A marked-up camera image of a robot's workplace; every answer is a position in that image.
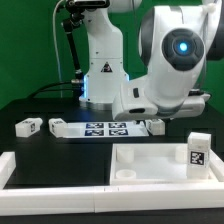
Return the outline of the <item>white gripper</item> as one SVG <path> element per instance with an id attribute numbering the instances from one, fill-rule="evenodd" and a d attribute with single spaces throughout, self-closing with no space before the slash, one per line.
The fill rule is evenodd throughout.
<path id="1" fill-rule="evenodd" d="M 163 112 L 145 96 L 145 81 L 145 78 L 138 78 L 121 84 L 112 104 L 112 117 L 115 121 L 196 117 L 202 114 L 211 97 L 209 93 L 191 90 L 181 106 Z"/>

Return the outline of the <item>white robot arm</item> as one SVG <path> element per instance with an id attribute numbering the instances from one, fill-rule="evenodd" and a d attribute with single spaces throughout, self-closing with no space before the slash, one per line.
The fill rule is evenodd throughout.
<path id="1" fill-rule="evenodd" d="M 87 9 L 90 67 L 81 104 L 111 110 L 116 121 L 195 117 L 209 99 L 196 82 L 208 60 L 224 58 L 224 0 L 199 6 L 155 6 L 143 17 L 138 49 L 147 73 L 131 80 L 123 69 L 123 36 L 108 18 L 130 0 Z"/>

